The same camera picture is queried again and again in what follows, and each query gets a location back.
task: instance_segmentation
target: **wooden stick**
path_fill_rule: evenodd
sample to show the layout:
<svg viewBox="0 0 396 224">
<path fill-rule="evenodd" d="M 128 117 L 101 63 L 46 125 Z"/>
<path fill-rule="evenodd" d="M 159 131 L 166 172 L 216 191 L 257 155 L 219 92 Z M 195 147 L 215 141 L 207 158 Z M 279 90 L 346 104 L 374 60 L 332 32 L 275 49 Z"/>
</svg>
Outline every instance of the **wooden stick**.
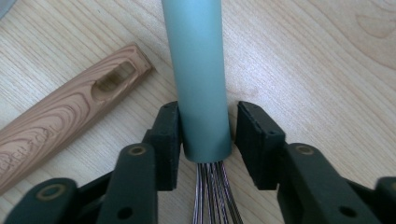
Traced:
<svg viewBox="0 0 396 224">
<path fill-rule="evenodd" d="M 0 131 L 0 194 L 81 136 L 150 69 L 139 48 L 127 46 L 9 123 Z"/>
</svg>

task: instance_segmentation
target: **metal wire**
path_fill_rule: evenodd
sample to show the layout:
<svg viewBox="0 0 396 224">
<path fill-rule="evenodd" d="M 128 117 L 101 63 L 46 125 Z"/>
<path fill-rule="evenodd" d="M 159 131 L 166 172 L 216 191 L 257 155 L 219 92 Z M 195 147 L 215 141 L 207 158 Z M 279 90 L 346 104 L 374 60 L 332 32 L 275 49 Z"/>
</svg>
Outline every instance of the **metal wire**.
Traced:
<svg viewBox="0 0 396 224">
<path fill-rule="evenodd" d="M 197 163 L 192 224 L 205 223 L 205 218 L 210 224 L 243 223 L 222 161 Z"/>
</svg>

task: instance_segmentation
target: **wooden surface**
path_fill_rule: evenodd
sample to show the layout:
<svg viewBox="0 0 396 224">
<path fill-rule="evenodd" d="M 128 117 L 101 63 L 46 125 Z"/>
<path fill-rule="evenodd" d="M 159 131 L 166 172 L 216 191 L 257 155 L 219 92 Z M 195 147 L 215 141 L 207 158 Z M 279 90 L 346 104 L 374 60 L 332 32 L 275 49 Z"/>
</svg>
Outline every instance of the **wooden surface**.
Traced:
<svg viewBox="0 0 396 224">
<path fill-rule="evenodd" d="M 396 175 L 396 2 L 231 1 L 223 4 L 230 118 L 263 107 L 288 135 L 367 187 Z M 140 142 L 177 98 L 161 2 L 22 1 L 0 20 L 0 127 L 112 52 L 136 42 L 155 67 L 116 109 L 0 198 L 5 218 L 51 177 L 82 185 Z M 237 150 L 226 160 L 245 223 L 282 223 L 275 192 L 257 191 Z M 160 192 L 160 223 L 189 223 L 194 164 L 181 155 L 177 190 Z"/>
<path fill-rule="evenodd" d="M 63 150 L 139 84 L 152 66 L 128 45 L 66 82 L 0 131 L 0 194 Z"/>
</svg>

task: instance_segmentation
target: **carved slot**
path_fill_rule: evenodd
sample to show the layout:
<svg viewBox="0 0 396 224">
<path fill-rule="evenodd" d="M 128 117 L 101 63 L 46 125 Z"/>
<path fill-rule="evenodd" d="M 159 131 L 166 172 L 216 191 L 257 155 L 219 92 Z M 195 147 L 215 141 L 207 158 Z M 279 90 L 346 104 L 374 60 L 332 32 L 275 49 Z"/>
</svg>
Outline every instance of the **carved slot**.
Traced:
<svg viewBox="0 0 396 224">
<path fill-rule="evenodd" d="M 92 86 L 92 97 L 95 100 L 103 101 L 118 92 L 127 79 L 136 76 L 136 69 L 129 63 L 124 62 L 114 68 L 111 72 L 99 78 Z"/>
</svg>

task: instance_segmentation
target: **cylindrical tube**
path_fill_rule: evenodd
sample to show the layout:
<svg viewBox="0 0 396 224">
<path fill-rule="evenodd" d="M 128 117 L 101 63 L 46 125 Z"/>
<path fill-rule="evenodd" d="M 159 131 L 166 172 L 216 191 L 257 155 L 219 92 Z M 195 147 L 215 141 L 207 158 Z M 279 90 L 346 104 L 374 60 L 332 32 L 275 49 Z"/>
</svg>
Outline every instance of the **cylindrical tube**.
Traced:
<svg viewBox="0 0 396 224">
<path fill-rule="evenodd" d="M 220 0 L 163 0 L 186 157 L 222 161 L 231 153 Z"/>
</svg>

